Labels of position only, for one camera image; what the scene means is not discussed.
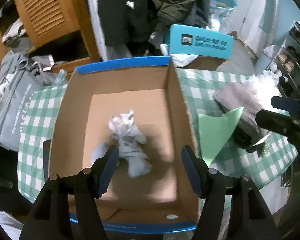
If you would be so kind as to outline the green sparkly scrub cloth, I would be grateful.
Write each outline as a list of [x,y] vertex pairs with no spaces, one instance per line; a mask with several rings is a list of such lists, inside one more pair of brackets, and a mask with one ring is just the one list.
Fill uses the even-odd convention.
[[266,140],[261,144],[261,153],[260,156],[264,157],[267,153],[270,152],[271,143],[269,140]]

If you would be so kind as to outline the white mesh bath pouf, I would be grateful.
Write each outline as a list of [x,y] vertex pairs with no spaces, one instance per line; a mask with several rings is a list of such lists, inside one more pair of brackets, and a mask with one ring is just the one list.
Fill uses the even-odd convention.
[[245,82],[247,89],[251,90],[257,99],[272,98],[280,96],[277,85],[279,77],[277,75],[259,74],[253,75]]

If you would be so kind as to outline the black sock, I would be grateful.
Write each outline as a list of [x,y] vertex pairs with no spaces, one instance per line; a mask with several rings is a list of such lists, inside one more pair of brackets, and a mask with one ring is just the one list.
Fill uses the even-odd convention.
[[258,129],[254,126],[243,124],[241,121],[236,126],[232,136],[235,143],[247,152],[255,150],[255,144],[260,138]]

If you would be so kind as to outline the grey towel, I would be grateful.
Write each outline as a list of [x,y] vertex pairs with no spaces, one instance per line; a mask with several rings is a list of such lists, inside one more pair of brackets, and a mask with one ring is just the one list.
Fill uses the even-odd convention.
[[260,140],[263,140],[269,135],[269,132],[260,128],[255,121],[256,114],[262,110],[263,107],[247,87],[241,83],[231,82],[225,85],[221,90],[216,91],[213,97],[225,113],[243,107],[238,126],[251,138],[251,145],[259,144]]

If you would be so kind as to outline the light green cloth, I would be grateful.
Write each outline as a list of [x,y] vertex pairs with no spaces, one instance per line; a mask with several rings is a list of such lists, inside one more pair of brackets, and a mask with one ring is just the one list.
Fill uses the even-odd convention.
[[198,115],[200,150],[207,166],[212,164],[232,136],[243,110],[244,107],[238,107],[221,116]]

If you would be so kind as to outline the small grey sock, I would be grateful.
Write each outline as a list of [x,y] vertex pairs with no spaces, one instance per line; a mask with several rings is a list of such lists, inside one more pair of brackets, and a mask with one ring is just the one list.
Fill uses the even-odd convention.
[[144,176],[151,172],[152,165],[141,145],[147,142],[146,137],[140,132],[134,121],[134,111],[115,114],[108,122],[113,139],[119,148],[119,158],[128,163],[130,178]]

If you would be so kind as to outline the shoe rack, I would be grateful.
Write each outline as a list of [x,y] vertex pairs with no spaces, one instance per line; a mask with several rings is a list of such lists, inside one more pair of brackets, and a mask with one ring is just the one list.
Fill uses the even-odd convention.
[[300,20],[293,22],[269,68],[280,76],[282,95],[300,99]]

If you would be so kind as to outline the green checkered tablecloth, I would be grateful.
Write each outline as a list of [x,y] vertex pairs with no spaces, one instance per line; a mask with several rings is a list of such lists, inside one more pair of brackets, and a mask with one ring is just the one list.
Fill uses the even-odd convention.
[[[257,77],[208,70],[178,69],[178,78],[190,109],[192,126],[198,128],[198,115],[221,116],[213,95],[230,82],[244,85]],[[18,190],[30,202],[34,202],[45,179],[43,170],[43,143],[52,138],[57,114],[67,88],[65,71],[61,70],[52,85],[35,92],[23,115],[18,152]],[[294,146],[286,137],[271,134],[266,137],[261,153],[245,149],[249,136],[236,128],[232,138],[212,162],[227,175],[237,176],[247,172],[259,189],[281,176],[297,156]]]

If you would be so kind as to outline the blue white plastic bag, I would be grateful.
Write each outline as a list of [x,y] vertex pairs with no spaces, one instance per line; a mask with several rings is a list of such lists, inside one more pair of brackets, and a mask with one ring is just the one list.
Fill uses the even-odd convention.
[[208,28],[224,34],[231,33],[232,18],[236,7],[237,0],[210,0]]

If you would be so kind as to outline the dark blue hanging jacket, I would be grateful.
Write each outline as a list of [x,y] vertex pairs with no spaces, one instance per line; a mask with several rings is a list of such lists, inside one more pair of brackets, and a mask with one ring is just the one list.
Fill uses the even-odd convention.
[[210,0],[197,0],[185,23],[194,27],[206,28],[210,20]]

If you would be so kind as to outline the blue cardboard box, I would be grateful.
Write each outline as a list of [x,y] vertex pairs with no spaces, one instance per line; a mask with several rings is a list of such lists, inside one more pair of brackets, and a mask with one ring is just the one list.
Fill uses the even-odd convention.
[[49,173],[73,176],[93,151],[116,145],[120,159],[95,203],[107,230],[193,230],[199,199],[181,150],[197,150],[190,113],[168,56],[79,66],[65,90],[50,146]]

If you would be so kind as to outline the black hanging coat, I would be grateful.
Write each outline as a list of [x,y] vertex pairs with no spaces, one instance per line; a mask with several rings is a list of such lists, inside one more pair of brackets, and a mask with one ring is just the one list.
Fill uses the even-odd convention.
[[97,0],[97,7],[107,46],[148,40],[147,0]]

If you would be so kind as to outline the wooden louvered wardrobe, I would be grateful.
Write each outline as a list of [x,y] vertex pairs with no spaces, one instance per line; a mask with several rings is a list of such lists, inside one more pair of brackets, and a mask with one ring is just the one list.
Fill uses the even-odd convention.
[[27,54],[50,54],[68,74],[77,66],[100,60],[86,0],[12,2],[5,24],[21,20],[32,43]]

